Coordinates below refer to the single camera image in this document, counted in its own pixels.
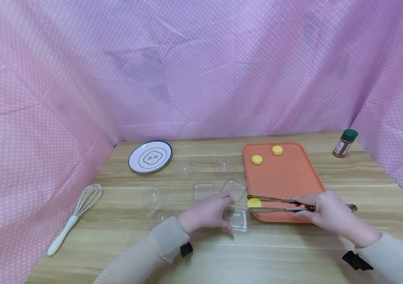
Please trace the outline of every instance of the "yellow round object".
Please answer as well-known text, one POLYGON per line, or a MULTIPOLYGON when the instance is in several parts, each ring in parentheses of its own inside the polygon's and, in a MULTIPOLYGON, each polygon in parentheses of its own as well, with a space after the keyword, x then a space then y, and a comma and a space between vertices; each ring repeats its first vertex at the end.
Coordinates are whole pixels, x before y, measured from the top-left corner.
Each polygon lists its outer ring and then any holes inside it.
POLYGON ((276 156, 282 155, 283 152, 284 152, 284 149, 283 149, 282 147, 280 147, 280 146, 274 146, 274 147, 272 148, 272 153, 273 153, 274 155, 276 155, 276 156))
POLYGON ((247 207, 261 207, 261 201, 258 198, 250 198, 247 201, 247 207))
POLYGON ((252 156, 252 164, 261 164, 263 162, 263 158, 260 155, 252 156))

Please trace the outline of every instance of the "pink fabric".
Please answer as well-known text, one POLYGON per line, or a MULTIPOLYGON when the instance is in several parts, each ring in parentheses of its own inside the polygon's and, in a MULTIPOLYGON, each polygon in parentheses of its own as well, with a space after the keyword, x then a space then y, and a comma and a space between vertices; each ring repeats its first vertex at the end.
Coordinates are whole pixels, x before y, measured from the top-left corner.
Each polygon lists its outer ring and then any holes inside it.
POLYGON ((0 283, 120 141, 353 122, 403 188, 403 0, 0 0, 0 283))

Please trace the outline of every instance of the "sleeve cuff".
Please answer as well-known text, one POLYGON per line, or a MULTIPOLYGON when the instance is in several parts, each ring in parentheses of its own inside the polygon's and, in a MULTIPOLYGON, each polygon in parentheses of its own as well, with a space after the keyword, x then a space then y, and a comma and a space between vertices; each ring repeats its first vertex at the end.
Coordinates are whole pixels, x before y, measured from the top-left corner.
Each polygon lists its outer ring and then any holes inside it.
POLYGON ((189 235, 174 216, 159 224, 151 233, 162 248, 163 258, 169 263, 178 255, 180 247, 189 242, 189 235))
POLYGON ((367 248, 355 248, 356 253, 374 270, 403 283, 403 244, 383 233, 381 239, 367 248))

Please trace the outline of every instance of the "green bottle cap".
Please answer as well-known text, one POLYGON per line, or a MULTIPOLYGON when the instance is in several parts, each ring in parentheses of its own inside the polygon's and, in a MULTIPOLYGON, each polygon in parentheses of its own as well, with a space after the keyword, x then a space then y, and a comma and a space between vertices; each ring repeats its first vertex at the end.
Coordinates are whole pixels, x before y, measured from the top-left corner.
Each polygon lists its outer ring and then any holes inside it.
POLYGON ((358 137, 358 132, 353 129, 346 129, 341 136, 341 139, 348 141, 348 142, 353 142, 356 137, 358 137))

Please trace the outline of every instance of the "beige sleeve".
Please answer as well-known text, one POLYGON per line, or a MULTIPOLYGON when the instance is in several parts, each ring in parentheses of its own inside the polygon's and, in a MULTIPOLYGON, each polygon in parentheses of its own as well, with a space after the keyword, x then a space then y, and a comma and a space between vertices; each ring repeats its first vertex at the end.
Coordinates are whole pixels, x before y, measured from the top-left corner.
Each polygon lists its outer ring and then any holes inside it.
POLYGON ((178 220, 171 217, 110 263, 94 284, 141 284, 158 266, 172 263, 188 241, 178 220))
POLYGON ((367 248, 356 248, 356 253, 374 270, 378 284, 403 284, 403 244, 388 234, 367 248))

